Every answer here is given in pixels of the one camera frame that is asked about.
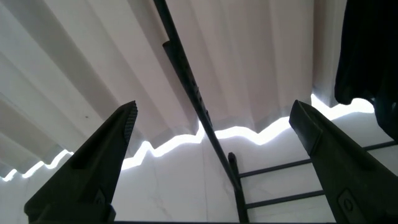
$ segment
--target dark garment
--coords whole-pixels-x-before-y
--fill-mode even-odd
[[[335,98],[368,100],[379,126],[398,141],[398,1],[347,1]]]

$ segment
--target black vertical post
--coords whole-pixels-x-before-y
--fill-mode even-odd
[[[224,167],[224,170],[231,181],[235,190],[239,189],[239,184],[237,181],[237,176],[233,175],[233,172],[228,164],[228,160],[221,148],[220,142],[216,137],[213,130],[213,125],[206,110],[205,104],[200,96],[199,88],[196,84],[195,78],[193,77],[191,67],[188,62],[188,58],[185,55],[184,49],[182,47],[180,37],[178,36],[177,30],[174,26],[172,16],[164,0],[154,0],[156,9],[159,13],[160,19],[162,20],[163,26],[165,27],[166,33],[169,37],[169,41],[163,44],[163,48],[169,57],[170,62],[173,65],[175,73],[178,76],[185,92],[187,93],[191,104],[193,105],[200,122],[203,125],[211,145],[213,145],[214,150],[217,153],[218,159]]]
[[[239,170],[238,165],[236,163],[236,156],[230,152],[228,154],[228,162],[231,166],[232,172],[234,176],[238,180],[238,184],[240,186],[239,189],[235,189],[235,200],[236,200],[236,209],[238,210],[239,222],[240,223],[249,223],[248,210],[246,209],[246,202],[244,201],[244,194],[241,179],[239,178]]]

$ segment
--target curtain fold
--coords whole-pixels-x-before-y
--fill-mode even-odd
[[[167,1],[216,130],[260,132],[312,92],[334,105],[345,1]],[[74,152],[120,105],[127,157],[196,134],[152,1],[0,0],[0,176]]]

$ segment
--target white wall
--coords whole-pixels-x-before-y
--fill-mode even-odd
[[[334,122],[362,146],[391,140],[373,114],[349,114]],[[221,145],[226,154],[236,154],[240,172],[308,158],[291,129],[263,146],[244,138],[224,139]],[[371,154],[398,174],[397,149]],[[42,167],[29,179],[0,180],[2,222],[27,223],[25,202],[54,172]],[[247,203],[321,189],[311,164],[248,177],[242,184]],[[113,205],[117,220],[238,222],[232,186],[206,138],[162,157],[148,154],[141,166],[122,171]],[[252,222],[334,221],[324,196],[255,208],[249,217]]]

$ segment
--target white curtain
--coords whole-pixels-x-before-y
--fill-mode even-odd
[[[216,130],[259,132],[314,92],[335,104],[345,1],[167,1]],[[120,105],[127,157],[195,134],[152,1],[0,0],[0,176],[76,151]]]

